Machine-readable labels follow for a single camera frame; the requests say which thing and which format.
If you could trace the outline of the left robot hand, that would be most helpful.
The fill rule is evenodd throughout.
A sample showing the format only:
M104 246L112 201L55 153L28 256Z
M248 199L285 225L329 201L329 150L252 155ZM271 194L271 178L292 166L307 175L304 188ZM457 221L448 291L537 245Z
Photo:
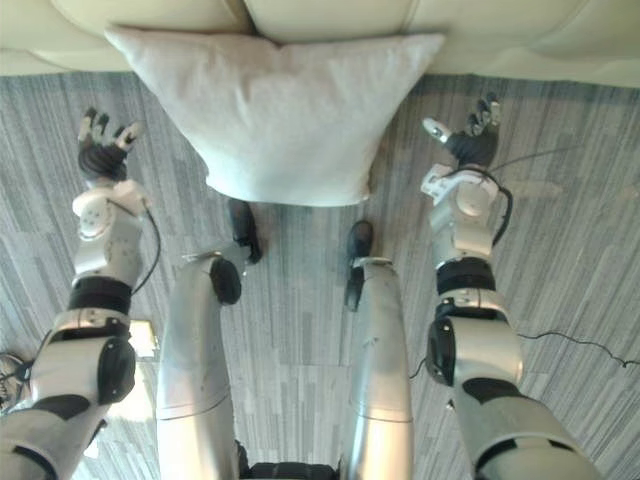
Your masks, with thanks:
M86 186L111 186L127 179L127 157L143 132L141 122L115 130L111 138L105 133L110 117L94 107L84 113L78 131L77 163Z

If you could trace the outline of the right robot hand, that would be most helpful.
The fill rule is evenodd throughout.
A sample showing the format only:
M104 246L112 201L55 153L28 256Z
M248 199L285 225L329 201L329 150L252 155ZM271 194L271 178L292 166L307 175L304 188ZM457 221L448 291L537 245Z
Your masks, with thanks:
M498 148L501 106L495 93L489 92L477 101L465 128L454 132L442 122L427 117L425 131L439 142L457 161L457 166L471 165L488 169Z

